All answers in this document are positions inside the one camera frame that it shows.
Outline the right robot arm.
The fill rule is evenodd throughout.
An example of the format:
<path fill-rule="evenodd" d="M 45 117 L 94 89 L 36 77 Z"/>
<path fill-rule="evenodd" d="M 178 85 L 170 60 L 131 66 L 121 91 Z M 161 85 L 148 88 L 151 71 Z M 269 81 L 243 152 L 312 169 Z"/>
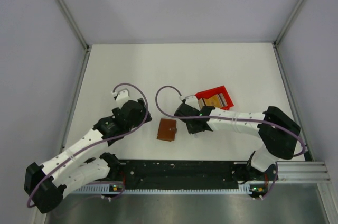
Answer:
<path fill-rule="evenodd" d="M 182 103 L 174 116 L 181 117 L 189 134 L 230 130 L 257 137 L 262 147 L 255 150 L 247 164 L 247 174 L 257 180 L 279 159 L 291 160 L 301 128 L 281 109 L 269 106 L 260 113 L 238 113 L 213 106 L 200 110 Z"/>

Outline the red plastic bin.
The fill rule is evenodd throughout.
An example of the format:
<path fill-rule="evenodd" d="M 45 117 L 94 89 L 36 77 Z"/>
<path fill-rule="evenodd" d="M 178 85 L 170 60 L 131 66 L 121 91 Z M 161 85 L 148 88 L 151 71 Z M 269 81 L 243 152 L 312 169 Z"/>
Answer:
<path fill-rule="evenodd" d="M 210 98 L 213 95 L 216 94 L 223 94 L 226 101 L 227 101 L 227 106 L 224 108 L 221 108 L 223 110 L 229 110 L 230 108 L 232 108 L 234 106 L 234 103 L 227 91 L 227 89 L 225 88 L 225 86 L 219 86 L 219 87 L 215 87 L 212 89 L 208 89 L 208 90 L 204 90 L 201 92 L 198 92 L 195 94 L 195 96 L 197 97 L 197 99 L 201 99 L 201 98 Z"/>

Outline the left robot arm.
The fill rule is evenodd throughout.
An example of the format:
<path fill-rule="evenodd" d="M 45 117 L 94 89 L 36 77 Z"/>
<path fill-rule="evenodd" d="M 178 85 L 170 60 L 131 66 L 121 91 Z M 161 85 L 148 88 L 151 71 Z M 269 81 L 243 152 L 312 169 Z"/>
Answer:
<path fill-rule="evenodd" d="M 120 161 L 108 147 L 151 120 L 146 99 L 127 99 L 62 153 L 42 164 L 30 164 L 24 180 L 27 207 L 48 213 L 78 188 L 96 180 L 116 179 Z"/>

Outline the brown leather card holder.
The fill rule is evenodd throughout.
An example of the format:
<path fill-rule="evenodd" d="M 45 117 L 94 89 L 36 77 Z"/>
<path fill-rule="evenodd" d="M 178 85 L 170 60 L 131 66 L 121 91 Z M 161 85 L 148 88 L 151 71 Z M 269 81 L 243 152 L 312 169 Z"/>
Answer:
<path fill-rule="evenodd" d="M 177 133 L 176 125 L 176 120 L 161 118 L 157 132 L 157 139 L 167 142 L 174 141 Z"/>

